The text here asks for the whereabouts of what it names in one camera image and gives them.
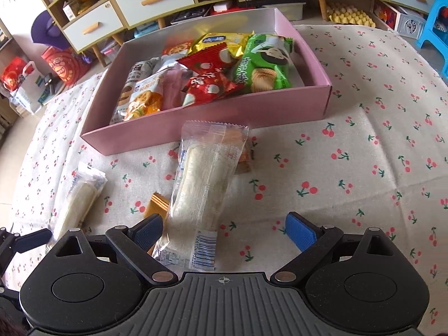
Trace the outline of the red snack packet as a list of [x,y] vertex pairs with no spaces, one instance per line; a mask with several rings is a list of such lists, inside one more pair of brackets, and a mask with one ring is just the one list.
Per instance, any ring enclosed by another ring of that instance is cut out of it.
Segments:
[[178,59],[178,63],[197,74],[205,74],[226,72],[235,64],[235,60],[227,44],[220,43],[186,55]]
[[243,83],[233,82],[221,72],[200,74],[191,77],[187,83],[182,106],[197,106],[213,102],[243,88]]

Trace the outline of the clear white cake packet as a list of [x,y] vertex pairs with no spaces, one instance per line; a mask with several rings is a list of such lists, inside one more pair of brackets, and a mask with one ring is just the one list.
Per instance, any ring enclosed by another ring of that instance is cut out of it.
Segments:
[[247,126],[185,122],[175,183],[153,256],[165,266],[212,272],[225,195],[248,139]]

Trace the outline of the white patterned box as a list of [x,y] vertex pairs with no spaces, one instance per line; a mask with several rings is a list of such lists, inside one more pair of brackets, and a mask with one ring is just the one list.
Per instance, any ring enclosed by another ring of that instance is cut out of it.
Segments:
[[412,9],[380,0],[373,0],[370,12],[392,31],[412,39],[421,36],[426,22],[421,14]]

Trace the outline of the silver foil packet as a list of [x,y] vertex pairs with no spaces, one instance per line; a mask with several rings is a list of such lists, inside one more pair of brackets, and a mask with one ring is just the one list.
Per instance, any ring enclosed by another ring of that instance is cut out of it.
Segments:
[[172,69],[184,70],[185,66],[179,63],[176,57],[171,55],[163,55],[154,66],[153,73],[158,74],[164,71],[170,71]]

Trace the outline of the gold wafer packet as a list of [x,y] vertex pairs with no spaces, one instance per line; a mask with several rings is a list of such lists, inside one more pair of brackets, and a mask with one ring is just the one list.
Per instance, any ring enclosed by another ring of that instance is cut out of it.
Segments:
[[160,193],[153,193],[150,197],[148,206],[146,207],[144,217],[148,218],[151,215],[160,215],[163,220],[166,219],[169,210],[169,200]]

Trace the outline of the orange lotus root packet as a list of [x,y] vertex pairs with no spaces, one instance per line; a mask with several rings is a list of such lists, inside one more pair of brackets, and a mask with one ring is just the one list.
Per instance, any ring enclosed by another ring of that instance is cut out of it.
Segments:
[[161,111],[164,98],[165,74],[163,72],[153,74],[137,82],[124,117],[130,121],[146,115],[151,115]]

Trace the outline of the pink cardboard box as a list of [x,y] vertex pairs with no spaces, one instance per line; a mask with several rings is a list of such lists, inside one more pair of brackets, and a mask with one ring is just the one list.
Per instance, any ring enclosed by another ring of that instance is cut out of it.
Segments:
[[332,84],[274,8],[205,17],[125,43],[81,137],[103,155],[178,140],[188,121],[252,128],[322,119]]

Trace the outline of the pink snack packet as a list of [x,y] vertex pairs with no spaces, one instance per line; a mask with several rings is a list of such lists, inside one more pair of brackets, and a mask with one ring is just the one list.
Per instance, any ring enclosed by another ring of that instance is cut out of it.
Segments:
[[192,76],[192,71],[183,68],[171,68],[163,81],[162,111],[181,107],[185,99],[184,88]]

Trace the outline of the red drum bag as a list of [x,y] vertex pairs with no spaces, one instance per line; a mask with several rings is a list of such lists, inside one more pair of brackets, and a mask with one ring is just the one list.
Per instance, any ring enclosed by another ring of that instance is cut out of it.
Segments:
[[84,61],[83,56],[72,48],[59,49],[49,46],[41,58],[51,67],[66,86],[75,85],[90,69],[91,63]]

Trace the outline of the yellow biscuit packet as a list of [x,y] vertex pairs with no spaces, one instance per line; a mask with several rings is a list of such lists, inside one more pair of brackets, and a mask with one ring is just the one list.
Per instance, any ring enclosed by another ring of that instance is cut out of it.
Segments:
[[244,51],[248,40],[254,35],[251,33],[206,33],[198,41],[192,44],[188,53],[192,54],[199,52],[211,46],[216,46],[222,43],[234,58],[239,58],[244,55]]

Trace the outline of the white shopping bag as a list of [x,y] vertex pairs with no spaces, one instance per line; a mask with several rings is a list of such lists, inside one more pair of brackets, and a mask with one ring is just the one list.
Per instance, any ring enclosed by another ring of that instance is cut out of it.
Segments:
[[12,93],[15,103],[34,115],[43,106],[49,94],[45,76],[37,70],[34,62],[28,62],[19,76],[17,89]]

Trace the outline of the wooden shelf cabinet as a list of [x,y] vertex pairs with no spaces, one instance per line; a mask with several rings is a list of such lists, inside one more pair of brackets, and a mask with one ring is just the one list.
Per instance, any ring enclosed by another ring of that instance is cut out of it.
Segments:
[[193,7],[198,0],[42,0],[47,12],[78,53],[91,49],[106,66],[99,44],[108,38],[122,45],[123,31],[156,21]]

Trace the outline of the cherry print cloth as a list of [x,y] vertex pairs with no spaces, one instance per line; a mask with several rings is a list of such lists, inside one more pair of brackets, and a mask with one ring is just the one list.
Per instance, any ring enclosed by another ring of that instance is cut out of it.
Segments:
[[[273,273],[298,255],[284,219],[295,211],[347,233],[381,228],[423,277],[425,335],[447,330],[447,85],[398,35],[362,27],[298,28],[332,81],[326,117],[251,130],[248,169],[225,197],[220,272]],[[106,186],[83,228],[132,226],[150,197],[172,193],[178,142],[104,156],[80,136],[101,76],[62,93],[1,152],[1,225],[53,228],[79,165]]]

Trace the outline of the orange wafer packet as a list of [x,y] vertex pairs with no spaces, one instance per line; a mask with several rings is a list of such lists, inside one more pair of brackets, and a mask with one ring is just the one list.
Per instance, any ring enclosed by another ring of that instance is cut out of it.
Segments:
[[239,162],[236,166],[236,174],[245,174],[252,171],[254,164],[254,148],[251,138],[248,138],[241,152]]

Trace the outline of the chocolate pastry white packet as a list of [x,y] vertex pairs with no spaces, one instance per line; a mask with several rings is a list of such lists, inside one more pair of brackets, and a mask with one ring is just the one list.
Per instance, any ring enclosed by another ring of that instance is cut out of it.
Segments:
[[153,74],[153,70],[159,61],[160,59],[155,57],[136,62],[131,67],[125,80],[125,85],[120,93],[110,124],[117,124],[125,119],[125,115],[130,104],[130,96],[133,93],[134,88],[139,81],[144,80]]

